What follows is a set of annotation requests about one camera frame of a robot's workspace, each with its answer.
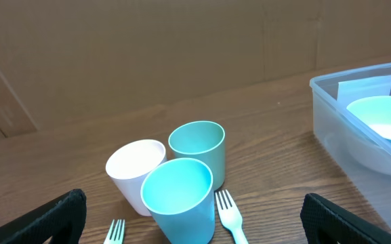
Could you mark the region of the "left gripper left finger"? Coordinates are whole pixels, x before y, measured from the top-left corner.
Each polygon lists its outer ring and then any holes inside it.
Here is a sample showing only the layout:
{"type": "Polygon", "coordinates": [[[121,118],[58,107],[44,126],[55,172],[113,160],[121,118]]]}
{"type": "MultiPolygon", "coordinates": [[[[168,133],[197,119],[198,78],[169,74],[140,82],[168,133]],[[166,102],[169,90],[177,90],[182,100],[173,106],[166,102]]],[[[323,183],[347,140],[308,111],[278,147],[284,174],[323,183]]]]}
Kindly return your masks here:
{"type": "Polygon", "coordinates": [[[0,226],[0,243],[78,243],[85,227],[85,193],[77,188],[0,226]]]}

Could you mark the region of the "blue bowl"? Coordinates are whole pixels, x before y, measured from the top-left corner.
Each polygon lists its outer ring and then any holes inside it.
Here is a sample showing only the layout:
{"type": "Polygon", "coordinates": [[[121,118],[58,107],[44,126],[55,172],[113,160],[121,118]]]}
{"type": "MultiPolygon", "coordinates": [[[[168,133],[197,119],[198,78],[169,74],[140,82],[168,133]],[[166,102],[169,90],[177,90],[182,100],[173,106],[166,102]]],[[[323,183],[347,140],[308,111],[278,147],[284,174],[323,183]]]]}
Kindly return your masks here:
{"type": "Polygon", "coordinates": [[[391,96],[371,96],[346,107],[355,117],[391,142],[391,96]]]}

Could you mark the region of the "blue cup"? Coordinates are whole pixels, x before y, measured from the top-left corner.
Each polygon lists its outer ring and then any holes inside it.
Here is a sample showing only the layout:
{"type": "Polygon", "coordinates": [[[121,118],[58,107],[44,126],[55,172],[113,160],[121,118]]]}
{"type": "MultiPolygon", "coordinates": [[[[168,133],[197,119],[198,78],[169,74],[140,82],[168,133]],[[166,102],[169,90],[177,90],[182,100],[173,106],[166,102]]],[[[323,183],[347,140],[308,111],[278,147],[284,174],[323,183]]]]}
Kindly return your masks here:
{"type": "Polygon", "coordinates": [[[208,243],[213,238],[213,174],[202,161],[180,158],[160,164],[147,175],[140,194],[170,243],[208,243]]]}

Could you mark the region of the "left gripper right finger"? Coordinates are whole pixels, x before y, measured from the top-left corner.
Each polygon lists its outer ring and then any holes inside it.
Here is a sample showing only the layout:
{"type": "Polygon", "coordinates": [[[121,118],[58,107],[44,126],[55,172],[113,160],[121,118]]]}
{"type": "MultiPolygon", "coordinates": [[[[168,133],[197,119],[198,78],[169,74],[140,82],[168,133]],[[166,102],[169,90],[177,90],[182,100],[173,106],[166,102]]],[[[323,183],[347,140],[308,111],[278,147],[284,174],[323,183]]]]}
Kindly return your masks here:
{"type": "Polygon", "coordinates": [[[304,197],[300,218],[309,244],[391,244],[391,234],[324,197],[304,197]]]}

